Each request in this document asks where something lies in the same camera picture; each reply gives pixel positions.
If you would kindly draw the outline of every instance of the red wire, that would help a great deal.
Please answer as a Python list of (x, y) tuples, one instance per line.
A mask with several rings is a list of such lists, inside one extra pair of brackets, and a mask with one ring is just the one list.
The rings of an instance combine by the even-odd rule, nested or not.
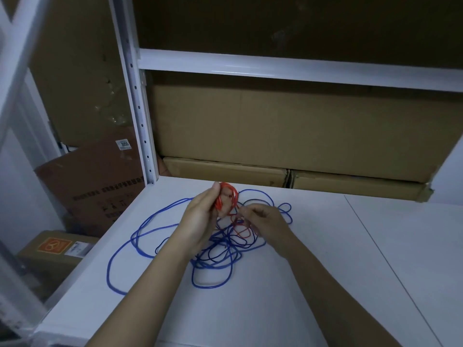
[[(236, 191), (236, 189), (231, 186), (229, 183), (220, 183), (220, 188), (223, 189), (223, 188), (228, 188), (232, 193), (231, 195), (229, 196), (230, 200), (231, 200), (231, 209), (235, 209), (235, 207), (237, 206), (238, 204), (238, 196), (239, 196), (239, 193), (238, 191)], [(222, 199), (219, 197), (217, 197), (217, 199), (215, 200), (215, 208), (217, 208), (217, 210), (221, 210), (222, 209), (222, 206), (223, 206), (223, 203), (222, 203)], [(233, 225), (233, 230), (235, 230), (236, 234), (242, 238), (242, 239), (247, 239), (248, 237), (251, 236), (251, 230), (247, 227), (246, 229), (242, 230), (242, 231), (237, 231), (235, 229), (235, 226), (238, 225), (237, 224), (237, 219), (236, 219), (236, 214), (231, 214), (229, 213), (228, 214), (230, 216), (230, 219), (231, 219), (231, 223)], [(242, 237), (241, 234), (244, 233), (245, 231), (248, 231), (249, 235), (246, 236), (246, 237)]]

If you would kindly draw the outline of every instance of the white wall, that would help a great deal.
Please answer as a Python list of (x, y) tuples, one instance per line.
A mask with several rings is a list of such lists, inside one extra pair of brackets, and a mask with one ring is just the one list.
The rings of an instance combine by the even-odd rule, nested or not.
[(14, 254), (43, 230), (64, 229), (20, 142), (8, 130), (0, 150), (0, 240)]
[(463, 205), (463, 136), (434, 177), (429, 202)]

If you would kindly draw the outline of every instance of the person's right hand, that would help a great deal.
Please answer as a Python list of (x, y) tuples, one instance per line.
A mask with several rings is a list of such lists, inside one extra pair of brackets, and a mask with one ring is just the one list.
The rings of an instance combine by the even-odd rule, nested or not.
[(240, 207), (238, 213), (244, 218), (246, 226), (251, 226), (252, 230), (258, 236), (262, 236), (281, 257), (287, 258), (288, 251), (291, 251), (297, 237), (286, 224), (278, 208), (253, 203)]

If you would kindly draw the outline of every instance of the cable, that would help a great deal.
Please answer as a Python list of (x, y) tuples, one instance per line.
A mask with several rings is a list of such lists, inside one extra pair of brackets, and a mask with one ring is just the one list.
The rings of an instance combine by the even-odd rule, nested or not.
[[(256, 242), (258, 240), (258, 237), (254, 233), (254, 231), (252, 231), (252, 229), (250, 229), (250, 228), (246, 228), (245, 230), (243, 230), (241, 232), (238, 232), (238, 231), (235, 230), (235, 227), (244, 226), (243, 225), (244, 221), (242, 219), (236, 219), (236, 214), (238, 213), (238, 205), (243, 206), (243, 205), (249, 204), (249, 202), (251, 202), (251, 201), (259, 201), (259, 202), (263, 202), (264, 204), (267, 204), (269, 206), (275, 206), (275, 203), (273, 202), (273, 199), (267, 193), (265, 193), (264, 191), (255, 190), (255, 189), (245, 189), (245, 190), (241, 190), (240, 192), (237, 192), (236, 189), (233, 186), (231, 186), (230, 184), (221, 183), (221, 186), (230, 188), (230, 190), (232, 191), (232, 195), (230, 196), (230, 198), (232, 200), (233, 209), (230, 212), (230, 214), (228, 215), (228, 216), (230, 216), (231, 223), (226, 227), (220, 227), (219, 223), (222, 221), (222, 219), (217, 220), (215, 232), (209, 238), (209, 242), (210, 242), (209, 246), (206, 247), (205, 249), (201, 250), (201, 252), (198, 253), (195, 256), (194, 259), (190, 260), (190, 263), (193, 265), (193, 271), (191, 273), (191, 283), (193, 284), (194, 287), (197, 287), (197, 288), (200, 288), (200, 289), (214, 289), (214, 288), (225, 285), (228, 282), (228, 280), (230, 279), (230, 277), (232, 276), (233, 265), (243, 257), (242, 253), (248, 252), (248, 251), (253, 251), (253, 250), (258, 249), (258, 248), (260, 248), (260, 247), (262, 247), (262, 246), (264, 246), (266, 244), (266, 242), (264, 241), (262, 244), (259, 244), (259, 245), (255, 246), (255, 244), (256, 244)], [(239, 202), (238, 201), (239, 196), (243, 192), (247, 192), (247, 191), (260, 192), (263, 195), (265, 195), (269, 199), (269, 201), (259, 199), (259, 198), (251, 198), (251, 199), (246, 200), (243, 203)], [(148, 224), (156, 217), (156, 215), (158, 215), (158, 214), (160, 214), (162, 212), (165, 212), (166, 210), (170, 210), (171, 208), (174, 208), (174, 207), (176, 207), (176, 206), (178, 206), (180, 204), (183, 204), (185, 202), (189, 202), (192, 199), (193, 198), (182, 198), (182, 199), (180, 199), (178, 201), (175, 201), (175, 202), (169, 204), (168, 206), (158, 210), (156, 213), (153, 213), (152, 215), (150, 215), (145, 221), (143, 221), (141, 223), (140, 227), (136, 231), (134, 231), (132, 233), (132, 235), (130, 235), (130, 239), (127, 242), (125, 242), (121, 247), (119, 247), (119, 249), (116, 252), (114, 252), (114, 254), (109, 259), (109, 262), (108, 262), (108, 265), (107, 265), (107, 270), (106, 270), (106, 283), (107, 283), (108, 287), (111, 290), (113, 290), (116, 293), (119, 293), (120, 295), (126, 295), (127, 294), (127, 292), (119, 290), (118, 288), (113, 286), (113, 284), (111, 283), (111, 280), (109, 278), (110, 271), (111, 271), (111, 265), (113, 263), (114, 258), (117, 256), (117, 254), (126, 245), (132, 244), (132, 246), (135, 248), (135, 250), (138, 252), (139, 255), (141, 255), (143, 257), (151, 258), (151, 259), (154, 258), (155, 255), (161, 249), (161, 247), (169, 239), (169, 237), (166, 237), (159, 244), (159, 246), (156, 247), (156, 249), (154, 251), (154, 253), (155, 253), (154, 255), (150, 255), (150, 254), (144, 252), (138, 246), (139, 239), (141, 237), (143, 237), (143, 236), (146, 236), (146, 235), (154, 232), (154, 231), (158, 231), (158, 230), (161, 230), (161, 229), (167, 229), (167, 228), (170, 228), (170, 227), (176, 227), (178, 225), (178, 223), (163, 226), (163, 227), (157, 227), (157, 228), (154, 228), (153, 230), (150, 230), (150, 231), (148, 231), (146, 233), (143, 233), (143, 234), (141, 234), (141, 231), (145, 227), (148, 226)], [(282, 206), (286, 206), (286, 205), (289, 207), (288, 210), (285, 210), (285, 209), (282, 208)], [(291, 224), (293, 222), (293, 219), (292, 219), (291, 215), (289, 214), (291, 209), (292, 209), (291, 204), (289, 204), (287, 202), (284, 202), (284, 203), (282, 203), (282, 204), (280, 204), (278, 206), (278, 210), (280, 210), (280, 213), (283, 216), (287, 217), (288, 220), (286, 222), (288, 224)], [(242, 233), (244, 231), (249, 231), (249, 235), (246, 236), (246, 237), (241, 237), (240, 233)], [(219, 254), (211, 254), (211, 252), (213, 250), (215, 250), (216, 248), (218, 248), (218, 247), (223, 247), (224, 250), (220, 251)], [(225, 268), (230, 268), (230, 271), (228, 273), (228, 277), (223, 282), (221, 282), (219, 284), (210, 285), (210, 286), (201, 286), (201, 285), (196, 284), (195, 281), (194, 281), (194, 273), (195, 273), (196, 270), (202, 270), (202, 269), (220, 270), (220, 269), (225, 269)]]

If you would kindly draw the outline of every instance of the blue wire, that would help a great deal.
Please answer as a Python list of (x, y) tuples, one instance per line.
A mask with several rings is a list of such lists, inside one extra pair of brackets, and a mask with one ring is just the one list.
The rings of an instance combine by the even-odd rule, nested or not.
[[(251, 199), (249, 199), (249, 200), (247, 200), (247, 201), (245, 201), (243, 203), (238, 202), (241, 206), (246, 205), (250, 201), (260, 201), (260, 202), (263, 202), (263, 203), (265, 203), (265, 204), (267, 204), (269, 206), (275, 206), (275, 203), (273, 202), (273, 199), (267, 193), (265, 193), (263, 191), (260, 191), (260, 190), (255, 190), (255, 189), (244, 189), (244, 190), (241, 190), (239, 192), (239, 194), (241, 194), (242, 192), (245, 192), (245, 191), (261, 192), (265, 196), (268, 197), (270, 202), (268, 202), (266, 200), (263, 200), (263, 199), (259, 199), (259, 198), (251, 198)], [(169, 204), (168, 206), (158, 210), (156, 213), (151, 214), (144, 222), (141, 223), (140, 227), (136, 231), (134, 231), (132, 233), (132, 235), (130, 235), (130, 240), (125, 242), (121, 247), (119, 247), (119, 249), (116, 252), (114, 252), (114, 254), (109, 259), (107, 270), (106, 270), (106, 283), (107, 283), (108, 287), (111, 290), (113, 290), (116, 293), (119, 293), (119, 295), (124, 296), (124, 295), (127, 294), (127, 292), (121, 291), (118, 288), (114, 287), (113, 284), (111, 284), (111, 280), (109, 279), (109, 273), (111, 271), (111, 264), (113, 263), (113, 260), (117, 256), (117, 254), (126, 245), (132, 244), (132, 246), (135, 248), (135, 250), (138, 252), (139, 255), (141, 255), (143, 257), (153, 259), (155, 257), (155, 255), (159, 252), (161, 247), (169, 239), (169, 237), (166, 237), (159, 244), (159, 246), (156, 247), (156, 249), (154, 250), (154, 253), (155, 253), (154, 256), (144, 252), (139, 247), (139, 245), (138, 245), (139, 241), (138, 240), (142, 236), (148, 235), (148, 234), (150, 234), (150, 233), (152, 233), (154, 231), (158, 231), (158, 230), (161, 230), (161, 229), (167, 229), (167, 228), (170, 228), (170, 227), (176, 227), (178, 225), (178, 223), (163, 226), (163, 227), (157, 227), (157, 228), (155, 228), (153, 230), (150, 230), (150, 231), (148, 231), (146, 233), (143, 233), (143, 234), (141, 234), (141, 231), (145, 227), (147, 227), (147, 225), (153, 220), (153, 218), (156, 215), (158, 215), (158, 214), (160, 214), (162, 212), (165, 212), (166, 210), (170, 210), (171, 208), (174, 208), (174, 207), (176, 207), (176, 206), (178, 206), (180, 204), (183, 204), (185, 202), (189, 202), (192, 199), (193, 198), (182, 198), (182, 199), (180, 199), (178, 201), (175, 201), (175, 202)], [(289, 206), (288, 210), (284, 210), (282, 208), (282, 206), (285, 206), (285, 205)], [(291, 211), (291, 209), (292, 209), (292, 206), (288, 202), (282, 203), (282, 204), (280, 204), (278, 206), (278, 210), (280, 210), (280, 213), (282, 215), (286, 215), (288, 217), (288, 219), (289, 219), (289, 221), (287, 221), (288, 224), (291, 224), (293, 222), (293, 219), (292, 219), (291, 215), (289, 215), (289, 212)], [(252, 235), (252, 240), (248, 241), (248, 239), (243, 239), (240, 236), (238, 236), (237, 234), (234, 234), (233, 224), (230, 224), (230, 225), (228, 225), (228, 226), (226, 226), (224, 228), (221, 228), (219, 226), (219, 224), (218, 224), (219, 221), (220, 221), (220, 219), (217, 221), (217, 224), (216, 224), (216, 230), (217, 231), (215, 233), (213, 233), (211, 235), (211, 237), (209, 238), (209, 242), (211, 244), (208, 247), (206, 247), (205, 249), (201, 250), (201, 252), (198, 253), (195, 256), (195, 259), (190, 260), (190, 263), (193, 265), (193, 271), (191, 273), (191, 283), (193, 284), (194, 287), (197, 287), (199, 289), (215, 289), (217, 287), (225, 285), (228, 282), (228, 280), (230, 279), (230, 277), (232, 276), (233, 264), (238, 262), (243, 257), (242, 253), (258, 249), (258, 248), (264, 246), (267, 243), (267, 242), (264, 241), (264, 243), (262, 243), (260, 245), (253, 246), (257, 242), (258, 237), (254, 233), (254, 231), (252, 231), (252, 229), (250, 229), (250, 232), (251, 232), (251, 235)], [(236, 221), (236, 225), (240, 225), (240, 224), (243, 224), (243, 223), (244, 223), (244, 221), (241, 220), (241, 219)], [(225, 249), (222, 252), (220, 252), (219, 254), (217, 254), (215, 256), (211, 256), (211, 251), (214, 250), (217, 246), (223, 246)], [(201, 269), (220, 270), (220, 269), (225, 269), (225, 268), (230, 268), (230, 271), (228, 273), (228, 277), (223, 282), (221, 282), (220, 284), (211, 285), (211, 286), (201, 286), (201, 285), (198, 285), (198, 284), (196, 284), (194, 282), (194, 272), (195, 272), (196, 269), (198, 269), (198, 270), (201, 270)]]

